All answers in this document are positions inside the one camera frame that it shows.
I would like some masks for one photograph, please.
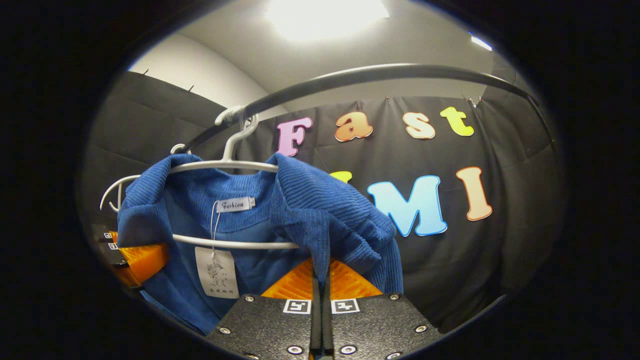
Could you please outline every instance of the yellow letter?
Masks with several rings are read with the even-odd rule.
[[[349,180],[351,180],[351,176],[352,176],[351,172],[348,172],[348,171],[336,171],[336,172],[332,172],[329,175],[335,177],[336,179],[342,181],[343,183],[346,183]]]
[[[442,112],[440,112],[440,116],[447,118],[449,121],[449,125],[451,129],[460,136],[471,136],[474,134],[474,128],[470,126],[466,126],[462,119],[465,119],[467,116],[462,111],[456,110],[453,106],[450,106]]]
[[[341,116],[335,124],[339,126],[335,131],[335,139],[340,142],[365,138],[373,132],[373,126],[369,125],[367,115],[360,111]]]
[[[423,113],[405,113],[402,120],[407,124],[406,132],[416,139],[430,139],[436,136],[436,130],[427,124],[429,118]]]

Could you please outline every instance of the hanger hook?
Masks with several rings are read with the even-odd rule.
[[[227,144],[225,144],[225,152],[222,155],[222,161],[231,161],[231,155],[234,151],[236,142],[251,135],[255,131],[255,128],[258,127],[258,114],[245,119],[244,106],[234,106],[233,108],[226,109],[225,111],[221,112],[218,117],[216,117],[216,121],[214,123],[216,125],[220,125],[223,120],[232,121],[234,119],[239,119],[241,121],[241,130],[240,132],[233,134],[227,140]]]
[[[171,148],[171,151],[169,152],[171,155],[175,154],[176,151],[180,150],[181,148],[183,148],[185,145],[183,143],[178,143],[176,145],[174,145]]]

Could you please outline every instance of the tag string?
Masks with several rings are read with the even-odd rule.
[[[209,225],[209,233],[211,234],[211,240],[215,240],[216,239],[216,231],[218,230],[218,222],[220,221],[220,214],[218,213],[218,219],[216,220],[216,227],[213,228],[213,213],[216,210],[216,204],[218,203],[218,201],[214,201],[213,202],[213,206],[211,207],[211,224]],[[213,260],[214,256],[216,255],[216,248],[215,247],[211,247],[211,259]]]

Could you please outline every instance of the ceiling light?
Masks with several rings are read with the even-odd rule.
[[[473,36],[472,36],[472,37],[471,37],[471,41],[472,41],[474,44],[478,44],[478,45],[480,45],[480,46],[484,47],[485,49],[487,49],[487,50],[491,51],[491,47],[490,47],[486,42],[484,42],[484,41],[482,41],[482,40],[478,39],[477,37],[473,37]]]
[[[272,0],[266,17],[291,40],[318,40],[357,33],[389,13],[373,0]]]

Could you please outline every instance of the white hanger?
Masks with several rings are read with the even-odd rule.
[[[220,125],[225,117],[227,117],[230,113],[234,111],[239,111],[242,107],[235,106],[233,108],[226,109],[221,112],[218,117],[216,117],[215,124]],[[258,126],[258,115],[252,116],[249,120],[247,120],[248,126],[243,126],[243,129],[240,132],[233,134],[225,144],[225,152],[223,153],[221,160],[212,160],[212,161],[197,161],[194,163],[188,163],[176,166],[169,170],[169,174],[174,174],[176,172],[183,172],[187,170],[196,170],[201,168],[244,168],[250,170],[261,170],[268,172],[278,172],[278,167],[276,165],[266,164],[266,163],[258,163],[254,161],[238,161],[232,160],[231,155],[234,150],[234,146],[238,140],[246,138],[251,135],[255,128]],[[171,149],[171,154],[175,154],[175,151],[184,147],[184,144],[179,143]],[[117,186],[118,187],[118,207],[116,208],[111,202],[109,202],[109,206],[115,212],[120,211],[120,206],[122,205],[122,184],[127,181],[132,181],[139,178],[140,175],[131,175],[127,177],[123,177],[113,183],[109,188],[104,192],[102,196],[102,200],[100,200],[100,210],[102,209],[102,204],[104,203],[104,199],[109,195],[109,193]],[[239,241],[221,241],[221,240],[209,240],[203,238],[192,238],[190,236],[177,235],[173,234],[173,239],[176,241],[181,241],[185,243],[192,243],[195,245],[205,245],[208,247],[226,247],[230,249],[297,249],[298,246],[294,243],[245,243]]]

